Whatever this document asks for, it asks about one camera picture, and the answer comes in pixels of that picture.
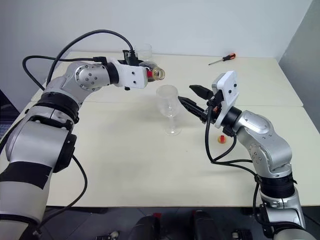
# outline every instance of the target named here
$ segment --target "glass base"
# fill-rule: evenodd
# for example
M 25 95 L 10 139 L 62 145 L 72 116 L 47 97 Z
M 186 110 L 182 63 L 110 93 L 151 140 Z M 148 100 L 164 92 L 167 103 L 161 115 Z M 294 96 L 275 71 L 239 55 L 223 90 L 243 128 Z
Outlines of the glass base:
M 182 128 L 176 127 L 176 128 L 165 128 L 164 131 L 169 136 L 175 136 L 181 133 Z

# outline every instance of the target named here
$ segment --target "glass stem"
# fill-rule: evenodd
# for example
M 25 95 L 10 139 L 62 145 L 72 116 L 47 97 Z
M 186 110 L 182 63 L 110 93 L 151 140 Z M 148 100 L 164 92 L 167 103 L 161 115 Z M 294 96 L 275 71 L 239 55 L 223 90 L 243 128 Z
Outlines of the glass stem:
M 176 129 L 176 124 L 175 124 L 175 120 L 174 120 L 173 116 L 169 117 L 169 128 L 171 130 L 175 130 Z

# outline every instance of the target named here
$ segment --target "table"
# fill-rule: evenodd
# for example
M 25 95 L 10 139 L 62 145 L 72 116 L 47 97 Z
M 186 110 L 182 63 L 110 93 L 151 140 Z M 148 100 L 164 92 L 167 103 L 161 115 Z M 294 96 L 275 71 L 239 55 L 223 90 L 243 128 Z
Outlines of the table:
M 66 58 L 90 58 L 107 56 L 123 59 L 122 53 L 79 52 L 72 51 Z M 176 86 L 181 96 L 201 101 L 189 85 L 203 85 L 211 88 L 212 82 L 221 73 L 230 70 L 237 72 L 240 95 L 238 105 L 253 106 L 302 106 L 302 102 L 292 88 L 274 58 L 236 57 L 233 60 L 220 62 L 211 66 L 209 63 L 221 59 L 213 56 L 157 55 L 153 60 L 165 70 L 165 79 L 148 84 L 141 91 L 132 88 L 124 91 L 123 87 L 109 86 L 88 96 L 85 102 L 132 103 L 143 102 L 145 97 L 153 97 L 156 89 L 164 84 Z M 70 62 L 62 62 L 55 70 L 52 79 L 62 76 Z M 32 101 L 40 99 L 42 91 L 38 91 Z
M 204 145 L 205 126 L 200 120 L 183 108 L 179 114 L 182 132 L 168 136 L 163 131 L 166 119 L 155 105 L 154 96 L 140 103 L 83 104 L 73 131 L 78 137 L 74 154 L 85 169 L 88 188 L 75 206 L 251 206 L 253 177 L 241 169 L 210 164 Z M 292 148 L 293 176 L 301 204 L 319 205 L 320 192 L 314 186 L 320 183 L 320 135 L 303 107 L 237 107 L 271 120 Z M 232 143 L 228 138 L 226 144 L 219 144 L 221 132 L 214 127 L 210 130 L 213 156 Z M 225 160 L 236 158 L 249 158 L 239 143 Z M 2 153 L 0 172 L 7 164 Z M 253 169 L 250 163 L 243 165 Z M 71 161 L 68 168 L 53 175 L 47 204 L 66 206 L 81 192 L 83 183 Z

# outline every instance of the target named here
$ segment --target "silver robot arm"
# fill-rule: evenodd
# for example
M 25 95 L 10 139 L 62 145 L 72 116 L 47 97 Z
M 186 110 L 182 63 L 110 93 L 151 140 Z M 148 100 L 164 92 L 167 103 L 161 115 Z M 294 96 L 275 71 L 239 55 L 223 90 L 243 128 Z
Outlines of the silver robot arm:
M 143 89 L 148 81 L 164 78 L 162 72 L 154 79 L 150 70 L 113 58 L 97 64 L 74 62 L 49 83 L 5 145 L 9 165 L 0 174 L 0 239 L 18 240 L 28 226 L 41 223 L 51 176 L 69 165 L 75 150 L 72 130 L 85 98 L 111 84 Z
M 305 220 L 294 187 L 289 144 L 276 134 L 272 123 L 264 116 L 234 107 L 239 95 L 234 71 L 222 73 L 212 84 L 212 91 L 199 85 L 190 88 L 213 106 L 211 123 L 223 132 L 235 136 L 248 150 L 260 185 L 260 213 L 264 234 L 275 240 L 314 240 L 305 231 Z M 207 121 L 208 108 L 203 110 L 185 97 L 182 105 L 202 122 Z

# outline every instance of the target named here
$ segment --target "robotic arm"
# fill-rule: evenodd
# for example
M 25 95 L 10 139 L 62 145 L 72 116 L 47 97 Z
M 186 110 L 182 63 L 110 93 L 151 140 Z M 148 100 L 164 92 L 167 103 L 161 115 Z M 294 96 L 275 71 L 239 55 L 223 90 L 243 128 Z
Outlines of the robotic arm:
M 6 142 L 8 167 L 0 174 L 0 239 L 17 240 L 42 221 L 52 173 L 66 168 L 75 150 L 72 134 L 85 98 L 104 86 L 143 89 L 165 72 L 153 62 L 96 57 L 96 64 L 73 62 L 49 83 L 41 99 L 16 125 Z
M 226 135 L 237 137 L 248 150 L 256 171 L 255 180 L 260 185 L 262 220 L 258 221 L 266 237 L 275 240 L 314 240 L 305 231 L 298 190 L 294 187 L 291 148 L 276 134 L 267 118 L 234 107 L 239 95 L 236 79 L 236 73 L 228 71 L 213 82 L 212 91 L 200 85 L 190 86 L 199 97 L 208 100 L 206 110 L 188 98 L 179 97 L 179 100 L 203 123 L 210 121 L 216 128 L 223 127 Z M 212 118 L 208 119 L 210 110 Z

